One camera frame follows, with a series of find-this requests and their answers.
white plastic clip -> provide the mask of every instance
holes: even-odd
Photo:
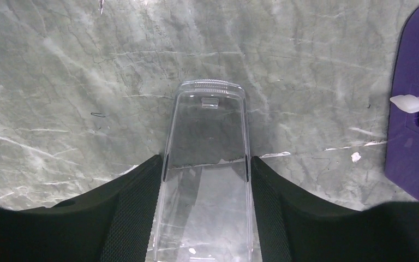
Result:
[[[390,101],[404,112],[413,114],[419,112],[419,97],[411,94],[399,95],[390,98]]]

black padded material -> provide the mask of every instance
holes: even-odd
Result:
[[[419,261],[419,203],[346,209],[282,178],[258,157],[252,187],[263,261]]]
[[[0,261],[144,261],[163,161],[54,207],[0,209]]]

black mesh fabric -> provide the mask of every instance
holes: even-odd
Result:
[[[252,191],[262,260],[291,262],[279,195],[266,173],[253,165]]]
[[[161,165],[141,174],[118,196],[118,205],[101,253],[101,262],[145,260],[160,190]]]

marble countertop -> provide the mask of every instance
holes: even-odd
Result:
[[[248,96],[252,154],[334,203],[384,177],[398,39],[419,0],[0,0],[0,206],[52,206],[162,153],[173,94]]]

transparent plastic container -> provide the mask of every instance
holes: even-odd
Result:
[[[166,144],[154,261],[251,261],[253,197],[244,90],[183,83]]]

